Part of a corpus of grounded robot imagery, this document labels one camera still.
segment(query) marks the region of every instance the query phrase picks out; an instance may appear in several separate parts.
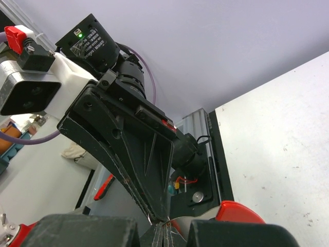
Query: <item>screw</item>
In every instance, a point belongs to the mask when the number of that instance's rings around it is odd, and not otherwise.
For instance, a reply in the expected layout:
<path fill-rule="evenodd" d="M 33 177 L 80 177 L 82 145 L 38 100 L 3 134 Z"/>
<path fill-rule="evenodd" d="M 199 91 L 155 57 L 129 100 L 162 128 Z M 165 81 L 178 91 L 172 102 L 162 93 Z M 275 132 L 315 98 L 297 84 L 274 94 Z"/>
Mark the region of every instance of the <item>screw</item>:
<path fill-rule="evenodd" d="M 49 50 L 48 55 L 51 56 L 51 57 L 53 57 L 53 56 L 55 56 L 55 52 L 52 51 L 52 50 Z"/>
<path fill-rule="evenodd" d="M 192 196 L 192 200 L 195 203 L 198 203 L 200 201 L 202 201 L 204 198 L 204 194 L 200 191 L 197 191 L 196 193 L 194 193 L 194 195 Z"/>
<path fill-rule="evenodd" d="M 108 86 L 108 81 L 105 81 L 105 80 L 102 81 L 102 85 L 103 85 L 103 86 Z"/>
<path fill-rule="evenodd" d="M 30 46 L 30 45 L 28 45 L 28 46 L 26 46 L 26 51 L 27 51 L 27 53 L 29 53 L 29 54 L 33 54 L 34 51 L 35 51 L 35 48 L 32 47 L 32 46 Z"/>

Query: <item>black bracket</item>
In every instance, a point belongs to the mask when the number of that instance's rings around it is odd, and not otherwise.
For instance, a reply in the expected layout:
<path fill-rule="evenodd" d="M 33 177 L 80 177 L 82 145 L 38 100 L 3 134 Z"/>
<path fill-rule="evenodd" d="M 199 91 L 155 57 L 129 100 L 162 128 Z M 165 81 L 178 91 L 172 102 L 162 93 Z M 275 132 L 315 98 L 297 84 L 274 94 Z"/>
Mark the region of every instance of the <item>black bracket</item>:
<path fill-rule="evenodd" d="M 60 121 L 58 130 L 102 163 L 146 216 L 167 221 L 171 138 L 175 134 L 165 126 L 152 128 L 145 121 L 155 116 L 141 105 L 136 108 L 90 84 Z"/>

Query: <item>red plastic part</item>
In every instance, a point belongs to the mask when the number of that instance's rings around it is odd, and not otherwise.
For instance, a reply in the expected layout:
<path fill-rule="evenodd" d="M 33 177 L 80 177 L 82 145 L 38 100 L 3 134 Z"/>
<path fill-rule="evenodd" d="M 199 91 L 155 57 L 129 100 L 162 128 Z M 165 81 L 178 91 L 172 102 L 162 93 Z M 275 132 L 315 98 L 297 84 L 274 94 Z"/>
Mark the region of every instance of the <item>red plastic part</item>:
<path fill-rule="evenodd" d="M 14 240 L 10 243 L 10 247 L 19 247 L 21 246 L 21 244 L 23 243 L 23 241 L 25 240 L 26 236 L 29 234 L 29 232 L 32 230 L 32 228 L 37 224 L 33 223 L 29 226 L 21 224 L 20 225 L 20 231 L 19 233 L 16 235 L 16 237 L 14 238 Z"/>
<path fill-rule="evenodd" d="M 254 211 L 238 202 L 223 201 L 216 220 L 265 224 L 265 221 Z"/>
<path fill-rule="evenodd" d="M 175 126 L 172 126 L 168 121 L 166 120 L 162 120 L 162 123 L 163 125 L 167 126 L 168 129 L 174 131 L 174 132 L 177 132 Z"/>
<path fill-rule="evenodd" d="M 97 191 L 96 195 L 94 196 L 94 200 L 98 201 L 101 200 L 106 192 L 108 191 L 108 188 L 111 186 L 111 184 L 113 183 L 113 181 L 115 180 L 114 176 L 111 174 L 106 181 L 104 182 L 104 184 L 99 188 L 99 190 Z"/>
<path fill-rule="evenodd" d="M 22 54 L 24 48 L 23 41 L 27 38 L 26 34 L 13 26 L 5 27 L 5 33 L 9 47 L 14 52 Z"/>

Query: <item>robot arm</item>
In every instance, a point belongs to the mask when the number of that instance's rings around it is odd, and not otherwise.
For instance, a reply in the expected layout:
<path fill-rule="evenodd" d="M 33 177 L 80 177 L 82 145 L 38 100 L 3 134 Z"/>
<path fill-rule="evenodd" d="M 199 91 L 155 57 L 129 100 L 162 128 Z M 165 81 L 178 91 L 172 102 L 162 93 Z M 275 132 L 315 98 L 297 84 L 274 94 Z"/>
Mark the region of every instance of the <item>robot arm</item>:
<path fill-rule="evenodd" d="M 11 27 L 7 36 L 28 33 L 21 29 Z M 152 222 L 169 219 L 171 167 L 190 180 L 204 174 L 202 186 L 211 183 L 205 149 L 147 101 L 137 57 L 92 14 L 57 43 L 66 57 L 22 40 L 9 42 L 19 60 L 0 65 L 2 115 L 44 110 L 57 118 L 58 130 L 103 164 Z"/>

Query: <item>purple cable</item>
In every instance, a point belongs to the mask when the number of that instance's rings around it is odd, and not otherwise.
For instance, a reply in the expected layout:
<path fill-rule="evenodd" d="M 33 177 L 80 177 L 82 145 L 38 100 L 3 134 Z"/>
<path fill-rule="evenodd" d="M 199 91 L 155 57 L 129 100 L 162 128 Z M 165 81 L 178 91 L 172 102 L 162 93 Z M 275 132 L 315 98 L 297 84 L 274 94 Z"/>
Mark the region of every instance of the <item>purple cable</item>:
<path fill-rule="evenodd" d="M 7 36 L 5 32 L 0 32 L 0 43 L 7 41 Z"/>
<path fill-rule="evenodd" d="M 0 43 L 5 42 L 5 41 L 7 41 L 7 36 L 6 36 L 5 32 L 0 32 Z M 60 132 L 58 130 L 56 130 L 52 134 L 39 138 L 39 139 L 25 140 L 25 139 L 15 138 L 15 137 L 6 135 L 4 132 L 0 131 L 0 139 L 6 140 L 11 143 L 15 143 L 15 144 L 35 145 L 35 144 L 45 143 L 51 139 L 54 139 L 59 134 L 60 134 Z"/>
<path fill-rule="evenodd" d="M 137 52 L 135 52 L 133 49 L 131 49 L 129 46 L 126 46 L 128 50 L 130 50 L 132 53 L 134 53 L 141 61 L 142 63 L 145 65 L 146 70 L 148 71 L 150 78 L 151 78 L 151 82 L 152 82 L 152 87 L 153 87 L 153 100 L 152 100 L 152 104 L 155 104 L 156 101 L 156 88 L 155 88 L 155 83 L 154 83 L 154 78 L 152 75 L 152 72 L 149 68 L 149 66 L 146 64 L 145 60 L 141 57 L 140 54 L 138 54 Z"/>

